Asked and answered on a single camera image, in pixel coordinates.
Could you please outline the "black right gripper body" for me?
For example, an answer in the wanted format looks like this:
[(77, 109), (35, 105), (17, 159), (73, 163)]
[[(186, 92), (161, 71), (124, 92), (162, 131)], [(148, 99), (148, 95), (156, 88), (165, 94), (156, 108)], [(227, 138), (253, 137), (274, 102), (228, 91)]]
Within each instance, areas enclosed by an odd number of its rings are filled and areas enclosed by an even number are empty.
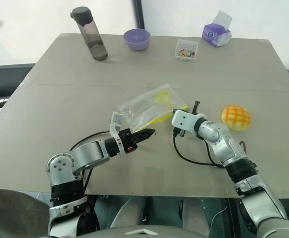
[(184, 130), (184, 129), (180, 129), (178, 127), (174, 127), (172, 135), (173, 135), (173, 137), (177, 137), (178, 135), (180, 137), (184, 137), (185, 136), (185, 132), (186, 132), (186, 130)]

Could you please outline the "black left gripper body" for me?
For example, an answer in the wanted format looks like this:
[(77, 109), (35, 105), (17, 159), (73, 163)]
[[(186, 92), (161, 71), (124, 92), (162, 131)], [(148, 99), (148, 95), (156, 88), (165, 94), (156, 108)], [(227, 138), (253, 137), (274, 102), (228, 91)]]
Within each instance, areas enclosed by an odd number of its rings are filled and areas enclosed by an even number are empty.
[(124, 129), (119, 132), (119, 137), (122, 141), (124, 151), (126, 154), (129, 154), (137, 149), (138, 138), (136, 135), (133, 135), (130, 129)]

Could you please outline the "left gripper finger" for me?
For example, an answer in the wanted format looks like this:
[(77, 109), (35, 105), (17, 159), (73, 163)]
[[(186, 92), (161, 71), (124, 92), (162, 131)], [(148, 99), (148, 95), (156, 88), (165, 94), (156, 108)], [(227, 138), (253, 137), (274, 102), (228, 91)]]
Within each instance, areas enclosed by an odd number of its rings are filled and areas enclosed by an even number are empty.
[(155, 133), (155, 129), (145, 128), (132, 134), (136, 139), (148, 139)]
[(142, 141), (149, 139), (153, 134), (155, 134), (155, 130), (140, 130), (134, 133), (134, 143), (138, 144)]

